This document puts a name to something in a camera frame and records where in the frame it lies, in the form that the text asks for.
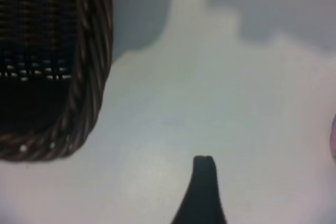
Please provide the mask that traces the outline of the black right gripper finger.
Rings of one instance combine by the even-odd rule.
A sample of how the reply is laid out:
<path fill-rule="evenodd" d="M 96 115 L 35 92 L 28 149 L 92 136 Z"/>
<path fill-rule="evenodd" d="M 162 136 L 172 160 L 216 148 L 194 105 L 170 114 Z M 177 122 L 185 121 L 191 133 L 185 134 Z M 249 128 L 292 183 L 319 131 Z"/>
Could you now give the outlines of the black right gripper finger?
<path fill-rule="evenodd" d="M 173 223 L 226 224 L 217 170 L 211 156 L 195 156 L 191 180 Z"/>

